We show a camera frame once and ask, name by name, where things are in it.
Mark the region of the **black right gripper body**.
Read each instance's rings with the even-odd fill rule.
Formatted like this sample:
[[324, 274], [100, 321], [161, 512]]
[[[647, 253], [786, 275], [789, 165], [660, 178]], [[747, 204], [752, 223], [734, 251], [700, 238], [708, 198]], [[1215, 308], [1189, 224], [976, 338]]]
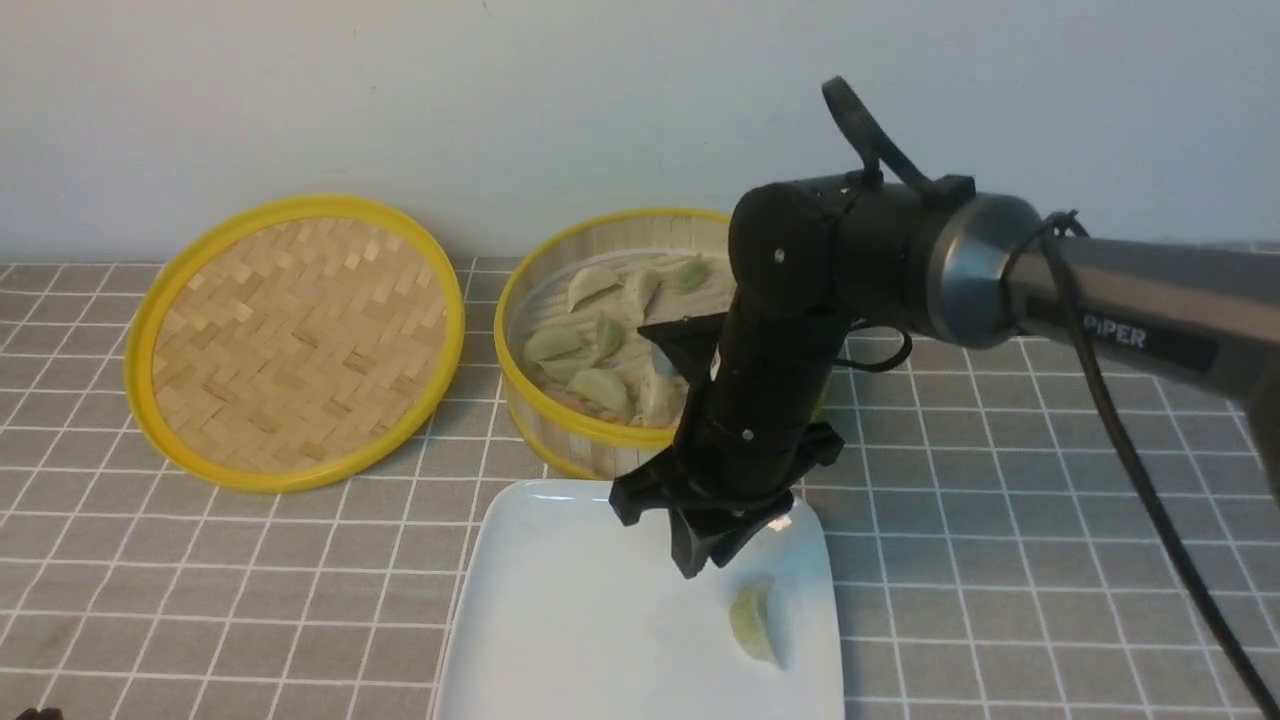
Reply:
[[815, 413], [846, 337], [845, 314], [777, 316], [745, 301], [726, 314], [710, 370], [687, 384], [669, 446], [613, 482], [611, 506], [626, 527], [666, 510], [669, 520], [714, 520], [726, 532], [731, 515], [788, 511], [792, 486], [838, 452]]

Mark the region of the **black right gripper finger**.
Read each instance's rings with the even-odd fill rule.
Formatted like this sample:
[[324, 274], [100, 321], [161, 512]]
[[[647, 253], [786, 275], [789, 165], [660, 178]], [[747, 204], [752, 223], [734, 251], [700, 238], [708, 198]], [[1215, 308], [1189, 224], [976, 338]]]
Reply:
[[671, 557], [685, 579], [692, 579], [717, 559], [723, 527], [714, 520], [671, 520]]
[[760, 510], [731, 515], [728, 529], [716, 541], [716, 566], [727, 568], [762, 529], [780, 519], [788, 520], [788, 511]]

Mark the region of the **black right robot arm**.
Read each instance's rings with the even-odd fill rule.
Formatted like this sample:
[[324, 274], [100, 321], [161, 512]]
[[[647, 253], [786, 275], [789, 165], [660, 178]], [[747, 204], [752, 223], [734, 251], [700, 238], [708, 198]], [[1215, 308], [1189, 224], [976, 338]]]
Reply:
[[754, 188], [730, 219], [728, 311], [643, 328], [690, 391], [671, 446], [609, 501], [626, 527], [668, 512], [684, 577], [726, 566], [837, 460], [844, 438], [817, 409], [861, 323], [991, 348], [1070, 343], [1076, 320], [1102, 357], [1238, 404], [1277, 482], [1276, 255], [1055, 238], [1062, 213], [943, 186], [928, 199], [852, 173]]

